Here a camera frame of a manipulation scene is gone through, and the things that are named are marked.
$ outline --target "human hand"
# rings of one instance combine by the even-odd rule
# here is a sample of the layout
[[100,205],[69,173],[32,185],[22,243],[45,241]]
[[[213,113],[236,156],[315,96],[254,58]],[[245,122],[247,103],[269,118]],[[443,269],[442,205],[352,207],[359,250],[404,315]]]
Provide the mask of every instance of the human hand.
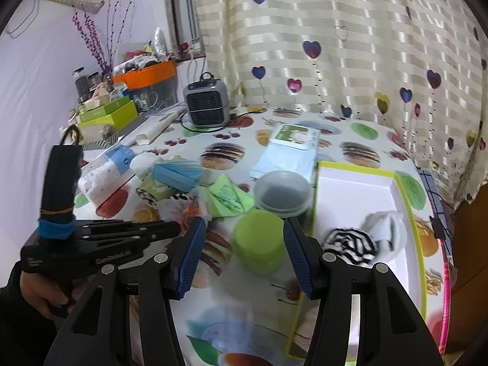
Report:
[[[90,281],[91,277],[85,278],[73,288],[71,293],[73,300],[78,301]],[[22,272],[20,275],[20,292],[25,301],[47,319],[53,318],[47,306],[48,302],[53,305],[65,305],[68,303],[67,296],[59,288],[58,284],[42,274]],[[71,312],[72,309],[73,305],[70,305],[68,312]]]

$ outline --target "blue gripper pad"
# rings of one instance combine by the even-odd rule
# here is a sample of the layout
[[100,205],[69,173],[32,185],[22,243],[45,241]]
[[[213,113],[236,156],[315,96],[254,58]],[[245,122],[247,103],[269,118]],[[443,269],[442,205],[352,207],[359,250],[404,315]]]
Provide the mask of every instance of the blue gripper pad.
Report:
[[304,292],[308,298],[313,298],[314,287],[312,283],[311,266],[305,256],[302,244],[300,243],[300,234],[303,235],[305,241],[307,241],[303,231],[298,233],[291,224],[290,219],[286,219],[283,226],[283,239],[285,240],[286,250],[290,256],[300,290]]
[[179,300],[182,299],[185,293],[191,288],[191,282],[195,276],[198,260],[200,260],[203,245],[205,244],[207,232],[205,220],[199,217],[195,218],[199,219],[196,227],[193,228],[193,225],[191,225],[186,233],[186,235],[192,235],[192,238],[180,265],[179,281],[176,287],[176,295]]

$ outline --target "white tray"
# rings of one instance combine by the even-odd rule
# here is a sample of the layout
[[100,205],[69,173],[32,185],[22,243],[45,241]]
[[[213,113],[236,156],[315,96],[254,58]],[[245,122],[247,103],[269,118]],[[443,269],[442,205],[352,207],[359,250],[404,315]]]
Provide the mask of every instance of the white tray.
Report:
[[[313,231],[319,242],[334,228],[359,228],[370,213],[391,210],[403,215],[407,229],[407,244],[386,264],[395,273],[425,318],[424,263],[411,207],[398,175],[394,172],[335,162],[319,164]],[[357,355],[359,304],[358,296],[353,300],[348,361],[354,360]],[[317,305],[318,301],[312,302],[306,298],[302,300],[293,335],[304,321],[306,312]]]

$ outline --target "table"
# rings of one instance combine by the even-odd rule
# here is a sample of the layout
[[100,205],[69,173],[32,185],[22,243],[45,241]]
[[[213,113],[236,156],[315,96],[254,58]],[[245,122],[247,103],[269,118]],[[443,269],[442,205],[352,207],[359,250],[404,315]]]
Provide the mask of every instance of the table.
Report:
[[[134,149],[159,149],[158,152],[167,158],[178,155],[187,160],[201,160],[202,165],[209,169],[209,182],[225,173],[235,184],[249,189],[252,194],[254,182],[248,176],[249,169],[262,155],[271,132],[280,122],[320,129],[318,160],[405,172],[422,183],[402,140],[390,127],[309,112],[269,109],[264,113],[241,117],[218,133],[192,133],[183,129],[179,122],[174,122],[151,145]],[[347,150],[352,147],[356,152],[346,152],[345,142],[349,143]],[[222,145],[236,150],[231,158],[202,156],[206,150]],[[140,184],[140,179],[133,177],[119,190],[122,196],[115,203],[117,206],[112,211],[112,214],[115,213],[112,218],[159,218],[157,211],[150,209],[136,193]],[[433,215],[432,208],[425,189],[423,186],[421,188],[424,197],[420,196],[413,202],[413,212],[416,219],[429,221],[429,216]],[[93,206],[83,198],[78,196],[76,199],[76,217],[100,218]],[[232,232],[239,218],[220,218],[209,223],[206,242],[214,252],[213,257],[206,263],[199,262],[192,289],[183,300],[172,302],[182,352],[187,363],[195,366],[238,366],[245,362],[259,366],[300,364],[299,360],[284,355],[297,307],[294,295],[287,292],[294,280],[291,263],[286,256],[282,267],[267,277],[246,270],[232,254]],[[421,244],[426,280],[425,320],[443,353],[450,301],[446,256],[442,242],[433,237],[428,225],[423,229],[425,235],[421,236]],[[146,250],[145,258],[158,253],[163,246],[152,244]],[[137,302],[131,299],[131,303],[134,310]],[[140,362],[136,315],[136,312],[133,313],[131,320],[132,342],[134,358]]]

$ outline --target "portable heater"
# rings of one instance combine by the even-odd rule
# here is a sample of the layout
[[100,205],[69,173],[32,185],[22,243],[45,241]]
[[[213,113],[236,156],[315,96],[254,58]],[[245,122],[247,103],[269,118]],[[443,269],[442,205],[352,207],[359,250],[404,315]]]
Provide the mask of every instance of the portable heater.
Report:
[[215,128],[229,122],[229,98],[222,80],[212,77],[189,84],[183,96],[196,128]]

